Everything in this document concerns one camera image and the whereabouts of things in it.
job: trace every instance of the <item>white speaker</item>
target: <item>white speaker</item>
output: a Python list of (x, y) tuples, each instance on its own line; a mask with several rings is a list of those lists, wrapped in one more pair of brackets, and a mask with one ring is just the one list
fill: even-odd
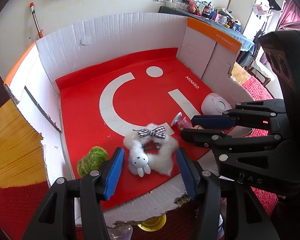
[(201, 111), (204, 115), (221, 115), (229, 109), (231, 109), (229, 103), (216, 93), (208, 94), (201, 104)]

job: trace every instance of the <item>white plush hair clip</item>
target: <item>white plush hair clip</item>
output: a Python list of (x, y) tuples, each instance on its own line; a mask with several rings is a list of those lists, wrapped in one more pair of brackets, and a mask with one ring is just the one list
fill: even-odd
[[(130, 151), (128, 169), (132, 174), (143, 177), (144, 172), (150, 174), (154, 170), (163, 175), (171, 175), (172, 153), (178, 148), (178, 141), (164, 131), (163, 127), (151, 123), (145, 129), (132, 131), (124, 138), (123, 144)], [(143, 145), (151, 141), (162, 145), (158, 154), (144, 153)]]

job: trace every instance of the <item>orange and silver pole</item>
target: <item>orange and silver pole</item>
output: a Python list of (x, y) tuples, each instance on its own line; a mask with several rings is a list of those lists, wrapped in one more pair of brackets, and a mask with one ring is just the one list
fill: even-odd
[(37, 28), (37, 31), (38, 31), (39, 39), (41, 39), (43, 37), (43, 34), (42, 34), (42, 30), (40, 30), (40, 28), (39, 28), (37, 17), (35, 16), (34, 3), (33, 2), (30, 3), (30, 9), (31, 9), (31, 13), (32, 13), (32, 16), (33, 16), (35, 27)]

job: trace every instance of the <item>blue tablecloth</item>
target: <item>blue tablecloth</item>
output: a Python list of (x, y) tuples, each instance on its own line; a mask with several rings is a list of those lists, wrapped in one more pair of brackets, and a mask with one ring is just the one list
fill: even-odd
[(241, 42), (242, 43), (242, 46), (240, 49), (241, 51), (250, 51), (253, 54), (254, 43), (252, 41), (248, 40), (241, 33), (236, 32), (232, 29), (226, 28), (220, 23), (216, 23), (214, 21), (208, 20), (207, 18), (199, 17), (197, 15), (194, 15), (192, 13), (189, 13), (189, 12), (186, 12), (183, 10), (173, 9), (173, 8), (169, 8), (166, 6), (161, 6), (159, 9), (159, 13), (182, 15), (182, 16), (186, 16), (186, 17), (192, 17), (192, 18), (198, 19), (202, 22), (205, 22), (205, 23), (215, 27), (216, 29), (228, 34), (229, 36), (235, 38), (237, 41)]

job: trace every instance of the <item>bunny ear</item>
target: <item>bunny ear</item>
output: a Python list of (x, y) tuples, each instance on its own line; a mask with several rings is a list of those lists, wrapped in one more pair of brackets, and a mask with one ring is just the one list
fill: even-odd
[(138, 174), (140, 177), (143, 177), (144, 173), (143, 173), (143, 168), (137, 168)]
[(146, 174), (150, 174), (151, 173), (151, 169), (150, 169), (150, 167), (149, 167), (148, 164), (143, 167), (143, 170), (145, 171)]

